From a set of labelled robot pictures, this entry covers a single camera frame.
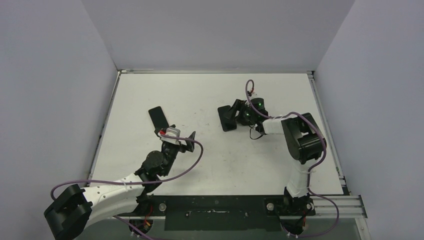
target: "smartphone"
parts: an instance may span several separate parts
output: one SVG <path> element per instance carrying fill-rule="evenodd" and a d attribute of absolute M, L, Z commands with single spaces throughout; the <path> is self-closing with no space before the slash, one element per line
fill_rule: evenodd
<path fill-rule="evenodd" d="M 237 129 L 236 120 L 230 120 L 230 119 L 228 119 L 224 116 L 224 114 L 226 112 L 228 112 L 228 110 L 230 110 L 230 108 L 231 108 L 230 105 L 218 107 L 219 120 L 221 120 L 221 126 L 222 126 L 222 130 L 224 132 L 228 132 L 228 131 Z"/>
<path fill-rule="evenodd" d="M 167 129 L 170 127 L 167 118 L 165 117 L 164 111 L 161 106 L 154 107 L 148 111 L 153 126 L 156 129 Z"/>

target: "white table surface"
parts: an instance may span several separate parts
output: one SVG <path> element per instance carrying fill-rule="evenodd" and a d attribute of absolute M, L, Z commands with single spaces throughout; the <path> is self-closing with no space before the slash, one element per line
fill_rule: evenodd
<path fill-rule="evenodd" d="M 249 79 L 255 81 L 255 92 L 264 98 L 270 115 L 309 112 L 324 131 L 306 74 L 122 74 L 92 179 L 123 178 L 136 171 L 149 152 L 161 149 L 148 114 L 161 106 L 169 124 L 175 124 L 182 137 L 196 131 L 196 140 L 205 150 L 192 171 L 163 183 L 155 195 L 283 194 L 292 161 L 284 136 L 251 140 L 247 126 L 229 132 L 221 128 L 217 108 L 245 99 Z M 179 153 L 169 176 L 162 179 L 189 168 L 199 152 L 196 145 L 193 153 Z M 343 193 L 331 151 L 312 174 L 311 189 L 320 194 Z"/>

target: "black smartphone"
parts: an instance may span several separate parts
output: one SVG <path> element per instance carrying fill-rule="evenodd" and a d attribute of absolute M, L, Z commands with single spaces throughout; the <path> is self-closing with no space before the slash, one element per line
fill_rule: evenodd
<path fill-rule="evenodd" d="M 154 107 L 148 111 L 153 126 L 156 129 L 167 129 L 170 127 L 167 118 L 165 117 L 164 111 L 161 106 Z"/>
<path fill-rule="evenodd" d="M 222 130 L 224 132 L 228 132 L 228 131 L 237 129 L 236 120 L 230 120 L 230 119 L 228 119 L 224 116 L 224 114 L 226 112 L 228 112 L 228 110 L 230 110 L 230 108 L 231 108 L 230 105 L 218 107 L 219 120 L 221 120 L 221 126 L 222 126 Z"/>

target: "black wire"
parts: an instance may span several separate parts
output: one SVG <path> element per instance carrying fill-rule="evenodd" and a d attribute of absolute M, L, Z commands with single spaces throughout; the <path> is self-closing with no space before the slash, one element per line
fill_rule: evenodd
<path fill-rule="evenodd" d="M 260 136 L 258 136 L 257 138 L 252 138 L 252 129 L 254 129 L 252 126 L 249 126 L 250 127 L 250 130 L 249 130 L 249 138 L 250 139 L 252 139 L 252 140 L 258 140 L 258 139 L 260 139 L 260 138 L 262 138 L 264 135 L 260 135 Z"/>

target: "metal frame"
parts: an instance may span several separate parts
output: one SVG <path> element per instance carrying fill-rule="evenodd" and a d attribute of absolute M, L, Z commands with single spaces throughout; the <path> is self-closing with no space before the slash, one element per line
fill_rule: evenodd
<path fill-rule="evenodd" d="M 111 109 L 112 109 L 112 105 L 114 102 L 114 98 L 115 98 L 115 94 L 117 92 L 118 89 L 118 85 L 119 85 L 119 81 L 120 81 L 120 77 L 121 74 L 258 74 L 258 73 L 267 73 L 267 74 L 284 74 L 284 73 L 306 73 L 308 75 L 309 78 L 309 83 L 312 89 L 312 93 L 314 95 L 317 107 L 318 107 L 318 112 L 319 115 L 321 117 L 322 123 L 324 125 L 324 129 L 326 131 L 327 134 L 327 138 L 328 138 L 328 143 L 329 143 L 329 147 L 330 150 L 334 156 L 334 162 L 336 164 L 337 167 L 337 172 L 339 174 L 339 179 L 340 179 L 340 185 L 342 186 L 342 188 L 347 188 L 346 185 L 346 180 L 341 168 L 341 164 L 340 164 L 340 160 L 339 160 L 339 156 L 337 154 L 336 151 L 336 147 L 334 145 L 334 140 L 333 140 L 333 136 L 331 134 L 330 131 L 330 127 L 328 125 L 328 121 L 327 118 L 324 114 L 324 110 L 323 110 L 323 106 L 318 94 L 318 90 L 315 84 L 315 79 L 314 79 L 314 75 L 312 71 L 281 71 L 281 70 L 260 70 L 260 69 L 243 69 L 243 68 L 223 68 L 220 70 L 213 70 L 213 69 L 205 69 L 205 70 L 190 70 L 190 69 L 179 69 L 179 70 L 166 70 L 166 69 L 122 69 L 119 70 L 116 76 L 116 81 L 115 81 L 115 85 L 113 88 L 113 92 L 112 95 L 110 97 L 110 101 L 109 101 L 109 107 L 107 110 L 107 114 L 102 126 L 102 130 L 101 130 L 101 134 L 100 134 L 100 138 L 97 144 L 97 148 L 95 151 L 95 155 L 93 158 L 93 162 L 90 168 L 90 172 L 89 172 L 89 176 L 88 179 L 92 179 L 93 177 L 93 173 L 96 167 L 96 163 L 97 163 L 97 159 L 99 156 L 99 151 L 102 145 L 102 141 L 103 141 L 103 136 L 105 134 L 105 130 L 106 130 L 106 126 L 109 120 L 109 116 L 111 113 Z M 335 196 L 326 196 L 329 197 L 330 199 L 332 199 L 337 206 L 339 207 L 340 210 L 340 218 L 350 218 L 350 219 L 355 219 L 356 221 L 356 225 L 359 231 L 359 235 L 361 237 L 362 240 L 371 240 L 371 235 L 370 232 L 368 230 L 368 226 L 366 223 L 366 218 L 367 218 L 367 214 L 365 211 L 365 207 L 364 204 L 362 203 L 362 199 L 361 196 L 354 196 L 354 195 L 335 195 Z M 315 202 L 315 210 L 316 210 L 316 215 L 315 216 L 310 216 L 310 218 L 334 218 L 336 215 L 336 210 L 334 207 L 332 207 L 333 205 L 322 199 L 319 197 L 313 197 L 314 202 Z M 290 219 L 290 216 L 281 216 L 281 219 Z M 164 216 L 154 216 L 154 217 L 149 217 L 148 219 L 151 220 L 157 220 L 157 219 L 165 219 Z"/>

